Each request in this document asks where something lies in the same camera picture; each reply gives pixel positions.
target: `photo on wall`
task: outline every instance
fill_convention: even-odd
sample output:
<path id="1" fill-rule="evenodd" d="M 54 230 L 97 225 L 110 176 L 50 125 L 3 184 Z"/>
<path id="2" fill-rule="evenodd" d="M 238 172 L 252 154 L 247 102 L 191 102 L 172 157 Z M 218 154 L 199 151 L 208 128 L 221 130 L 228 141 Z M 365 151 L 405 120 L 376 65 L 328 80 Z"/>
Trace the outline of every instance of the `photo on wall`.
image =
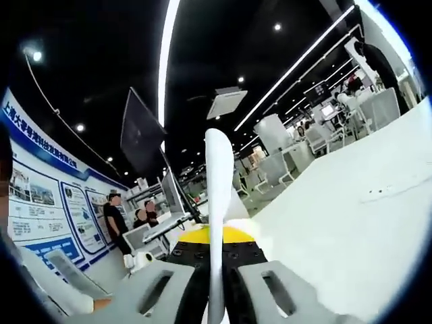
<path id="1" fill-rule="evenodd" d="M 50 189 L 37 186 L 36 184 L 30 184 L 30 192 L 32 202 L 49 206 L 55 205 L 54 195 Z"/>
<path id="2" fill-rule="evenodd" d="M 9 196 L 20 200 L 30 201 L 30 181 L 24 172 L 13 169 L 9 182 Z"/>

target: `ceiling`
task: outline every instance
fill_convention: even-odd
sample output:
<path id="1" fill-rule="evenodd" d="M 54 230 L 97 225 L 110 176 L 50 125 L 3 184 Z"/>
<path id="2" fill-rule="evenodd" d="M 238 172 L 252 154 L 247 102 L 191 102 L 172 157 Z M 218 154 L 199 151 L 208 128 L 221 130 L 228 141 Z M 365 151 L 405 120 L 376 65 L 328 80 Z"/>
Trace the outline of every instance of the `ceiling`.
<path id="1" fill-rule="evenodd" d="M 333 2 L 341 12 L 351 5 L 349 0 Z M 138 176 L 152 181 L 161 176 L 165 167 L 160 157 L 152 169 L 138 175 L 124 157 L 119 139 L 129 87 L 134 87 L 156 114 L 159 54 L 167 6 L 168 0 L 100 0 L 75 1 L 67 8 L 39 9 L 33 14 L 31 28 L 11 64 L 9 84 L 31 118 L 71 154 L 129 186 Z M 281 30 L 274 30 L 276 23 Z M 278 113 L 283 121 L 298 115 L 297 109 L 288 115 L 285 112 L 304 97 L 303 91 L 313 82 L 330 76 L 349 59 L 343 47 L 332 51 L 277 105 L 263 113 L 349 28 L 360 23 L 356 11 L 234 131 L 332 23 L 319 0 L 181 0 L 171 40 L 165 103 L 166 153 L 174 171 L 180 174 L 192 162 L 193 167 L 204 163 L 203 139 L 208 128 L 225 132 L 238 152 L 254 136 L 253 126 L 264 115 Z M 83 123 L 86 129 L 79 136 L 102 158 L 113 157 L 112 166 L 117 171 L 82 144 L 52 112 L 32 79 L 22 52 L 24 47 L 43 54 L 40 62 L 30 59 L 29 63 L 52 106 L 71 127 Z M 351 68 L 348 64 L 329 83 L 333 84 Z M 239 76 L 244 77 L 241 84 Z M 215 89 L 229 86 L 239 86 L 248 94 L 235 112 L 207 121 Z M 250 149 L 251 146 L 240 154 L 247 155 Z"/>

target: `display board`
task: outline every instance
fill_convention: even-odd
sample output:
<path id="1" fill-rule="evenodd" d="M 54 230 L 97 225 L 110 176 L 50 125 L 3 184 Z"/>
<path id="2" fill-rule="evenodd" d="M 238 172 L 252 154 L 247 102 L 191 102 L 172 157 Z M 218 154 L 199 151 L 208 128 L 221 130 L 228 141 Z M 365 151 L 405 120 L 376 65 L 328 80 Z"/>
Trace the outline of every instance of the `display board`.
<path id="1" fill-rule="evenodd" d="M 106 197 L 126 188 L 63 150 L 24 112 L 7 90 L 0 121 L 11 134 L 13 175 L 9 185 L 8 233 L 33 250 L 50 269 L 45 254 L 55 249 L 87 269 L 113 248 L 103 217 Z M 120 212 L 131 226 L 123 207 Z"/>

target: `gray gripper part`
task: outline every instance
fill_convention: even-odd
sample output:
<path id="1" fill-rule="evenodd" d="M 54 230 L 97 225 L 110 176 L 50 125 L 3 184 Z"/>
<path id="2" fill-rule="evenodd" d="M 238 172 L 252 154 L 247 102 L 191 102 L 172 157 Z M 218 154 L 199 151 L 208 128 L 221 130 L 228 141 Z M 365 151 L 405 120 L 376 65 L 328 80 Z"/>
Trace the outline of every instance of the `gray gripper part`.
<path id="1" fill-rule="evenodd" d="M 108 306 L 92 314 L 68 317 L 64 323 L 174 324 L 182 296 L 193 273 L 194 267 L 153 261 L 131 278 L 123 280 L 114 291 Z M 166 283 L 165 287 L 161 287 L 160 283 L 163 281 Z M 155 290 L 162 290 L 156 300 Z M 149 317 L 143 315 L 143 309 L 148 303 L 152 306 L 154 304 Z"/>
<path id="2" fill-rule="evenodd" d="M 317 300 L 308 282 L 279 261 L 245 265 L 239 272 L 249 292 L 257 324 L 361 324 L 360 319 L 339 315 Z M 287 317 L 283 317 L 277 307 Z"/>

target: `black screen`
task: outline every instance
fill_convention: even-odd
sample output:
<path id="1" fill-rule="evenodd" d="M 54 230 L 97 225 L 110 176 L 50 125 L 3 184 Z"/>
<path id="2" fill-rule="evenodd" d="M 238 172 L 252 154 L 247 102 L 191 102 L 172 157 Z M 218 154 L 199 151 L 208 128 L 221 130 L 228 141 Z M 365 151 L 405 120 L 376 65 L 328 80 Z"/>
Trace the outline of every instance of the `black screen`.
<path id="1" fill-rule="evenodd" d="M 152 169 L 159 159 L 165 130 L 140 100 L 133 88 L 128 100 L 121 129 L 121 150 L 138 173 Z"/>

